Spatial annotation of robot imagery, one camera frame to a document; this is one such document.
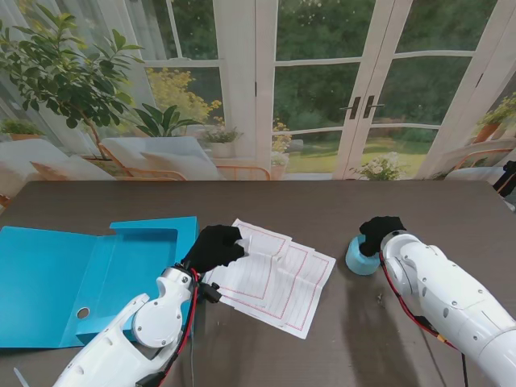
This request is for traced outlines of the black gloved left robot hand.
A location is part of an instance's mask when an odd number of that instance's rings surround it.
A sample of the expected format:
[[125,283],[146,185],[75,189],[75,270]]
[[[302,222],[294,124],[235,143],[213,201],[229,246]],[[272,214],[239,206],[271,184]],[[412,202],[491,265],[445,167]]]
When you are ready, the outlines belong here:
[[245,255],[244,248],[237,244],[241,239],[238,227],[207,226],[200,232],[181,264],[196,273],[207,273],[221,265],[228,266]]

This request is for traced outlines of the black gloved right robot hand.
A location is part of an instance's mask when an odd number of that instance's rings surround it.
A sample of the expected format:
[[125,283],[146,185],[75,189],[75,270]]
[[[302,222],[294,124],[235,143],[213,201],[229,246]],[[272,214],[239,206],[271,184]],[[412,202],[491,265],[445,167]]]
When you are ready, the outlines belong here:
[[360,233],[365,237],[359,246],[363,256],[375,256],[381,250],[381,241],[396,231],[405,231],[402,221],[394,216],[377,216],[363,223],[359,227]]

